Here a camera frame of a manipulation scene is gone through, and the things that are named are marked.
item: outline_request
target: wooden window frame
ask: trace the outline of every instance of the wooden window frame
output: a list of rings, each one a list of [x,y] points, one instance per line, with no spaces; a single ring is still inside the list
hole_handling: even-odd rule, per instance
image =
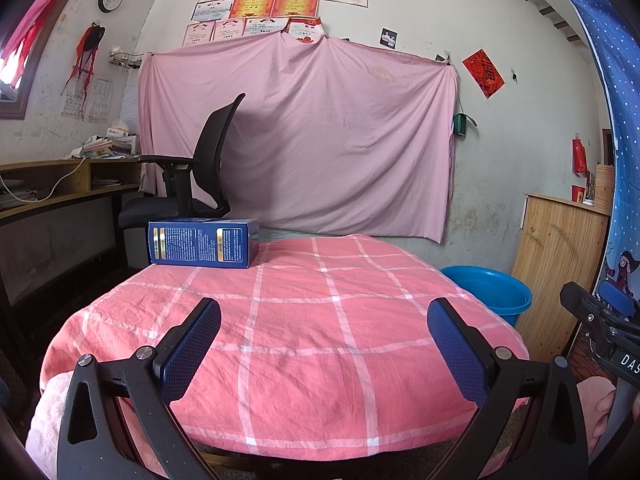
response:
[[[69,0],[57,0],[51,9],[38,35],[38,39],[33,44],[29,53],[29,59],[27,60],[27,65],[24,67],[24,73],[20,80],[20,88],[17,89],[18,98],[15,101],[0,100],[0,120],[24,120],[27,113],[31,87],[33,86],[33,80],[35,79],[40,59],[47,46],[47,41],[49,41],[49,37],[58,22],[58,18],[65,9],[68,1]]]

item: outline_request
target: pink curtain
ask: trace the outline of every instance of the pink curtain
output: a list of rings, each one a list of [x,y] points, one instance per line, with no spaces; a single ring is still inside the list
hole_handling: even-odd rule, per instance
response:
[[[12,52],[14,52],[20,47],[22,40],[28,39],[28,36],[30,35],[30,33],[32,36],[35,36],[37,32],[39,32],[39,30],[32,31],[31,29],[38,24],[40,24],[40,28],[42,28],[42,24],[44,24],[43,18],[46,18],[46,14],[50,10],[50,4],[53,1],[54,0],[36,0],[33,3],[33,5],[29,8],[27,13],[22,18],[22,20],[20,20],[20,23],[14,30],[14,33],[11,35],[6,45],[4,46],[4,50],[0,54],[3,60],[2,63],[0,63],[0,68],[4,66],[4,63],[9,57],[9,54],[11,54]]]
[[[222,153],[232,218],[441,240],[453,67],[276,32],[145,56],[139,85],[142,149],[156,155],[193,155],[209,114],[246,94]],[[145,173],[145,191],[162,186],[158,175]]]

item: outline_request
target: chair seat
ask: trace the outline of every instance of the chair seat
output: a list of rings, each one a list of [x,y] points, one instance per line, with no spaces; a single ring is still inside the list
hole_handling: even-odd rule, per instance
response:
[[[200,200],[191,199],[194,218],[220,218],[220,213]],[[121,229],[147,227],[149,222],[181,218],[176,197],[150,196],[127,202],[118,216]]]

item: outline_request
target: plaid bedsheet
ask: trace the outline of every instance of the plaid bedsheet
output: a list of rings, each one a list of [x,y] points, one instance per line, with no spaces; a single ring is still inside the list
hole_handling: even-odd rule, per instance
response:
[[[196,441],[300,460],[340,460],[456,437],[463,399],[426,325],[447,298],[493,346],[520,336],[442,273],[364,235],[263,244],[249,269],[150,266],[74,314],[53,339],[41,387],[78,357],[156,345],[198,301],[222,328],[171,407]]]

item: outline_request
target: red cup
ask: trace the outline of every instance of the red cup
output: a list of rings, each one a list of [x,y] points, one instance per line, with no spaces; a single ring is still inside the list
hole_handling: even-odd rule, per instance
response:
[[[571,200],[572,202],[582,203],[584,199],[585,189],[582,186],[571,186]]]

